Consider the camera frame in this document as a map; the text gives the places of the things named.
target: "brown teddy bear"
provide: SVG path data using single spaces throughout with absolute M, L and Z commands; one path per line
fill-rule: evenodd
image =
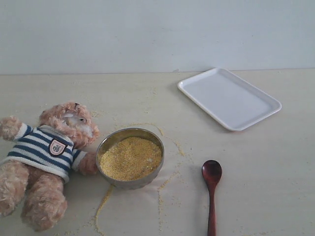
M 16 145 L 0 165 L 0 216 L 10 215 L 28 190 L 22 220 L 35 231 L 53 227 L 64 215 L 63 185 L 71 170 L 96 174 L 95 152 L 80 149 L 99 136 L 86 106 L 53 106 L 32 128 L 16 117 L 0 121 L 0 137 Z

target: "tray rim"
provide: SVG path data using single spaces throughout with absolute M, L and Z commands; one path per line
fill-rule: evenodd
M 248 86 L 252 87 L 253 89 L 261 92 L 262 94 L 264 94 L 265 96 L 269 97 L 270 99 L 272 99 L 275 103 L 277 103 L 277 108 L 272 109 L 270 112 L 268 112 L 267 114 L 260 116 L 259 118 L 255 119 L 252 122 L 246 123 L 245 125 L 239 127 L 239 128 L 233 128 L 231 126 L 229 126 L 228 124 L 226 124 L 225 122 L 223 122 L 222 119 L 220 119 L 218 116 L 216 116 L 215 114 L 213 114 L 210 110 L 208 110 L 206 107 L 202 106 L 201 103 L 195 99 L 193 96 L 191 96 L 184 88 L 183 88 L 183 83 L 187 82 L 187 81 L 191 81 L 196 79 L 196 77 L 202 77 L 205 74 L 209 74 L 210 72 L 214 72 L 217 73 L 220 70 L 223 70 L 229 74 L 231 74 L 232 76 L 236 77 L 237 79 L 239 79 L 240 81 L 242 81 L 243 83 L 247 84 Z M 229 70 L 223 69 L 223 68 L 219 68 L 219 67 L 215 67 L 213 69 L 207 70 L 205 72 L 199 73 L 197 75 L 191 76 L 187 79 L 183 79 L 180 82 L 178 82 L 177 84 L 177 88 L 184 94 L 186 95 L 190 100 L 192 100 L 198 107 L 200 107 L 204 112 L 206 112 L 209 116 L 211 116 L 215 121 L 217 121 L 220 125 L 222 125 L 224 128 L 226 128 L 227 130 L 230 131 L 243 131 L 257 123 L 259 123 L 260 121 L 270 117 L 271 115 L 279 112 L 282 109 L 282 103 L 280 101 L 278 101 L 277 99 L 275 99 L 274 97 L 272 97 L 271 95 L 267 94 L 266 92 L 264 92 L 263 90 L 257 88 L 256 86 L 252 85 L 251 83 L 247 82 L 246 80 L 242 79 L 241 77 L 239 77 L 238 75 L 232 73 Z

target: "striped shirt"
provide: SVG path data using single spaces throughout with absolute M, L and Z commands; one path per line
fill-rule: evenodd
M 33 129 L 23 123 L 14 141 L 16 145 L 2 162 L 20 161 L 58 175 L 65 183 L 69 181 L 71 169 L 77 171 L 86 154 L 74 149 L 74 143 L 69 137 L 47 125 Z

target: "white wall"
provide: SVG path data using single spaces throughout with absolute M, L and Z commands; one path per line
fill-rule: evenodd
M 315 67 L 315 0 L 1 0 L 0 74 Z

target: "cornmeal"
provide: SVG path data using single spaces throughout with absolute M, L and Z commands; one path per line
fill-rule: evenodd
M 152 173 L 161 163 L 162 153 L 153 142 L 130 137 L 111 147 L 100 159 L 104 173 L 116 180 L 137 180 Z

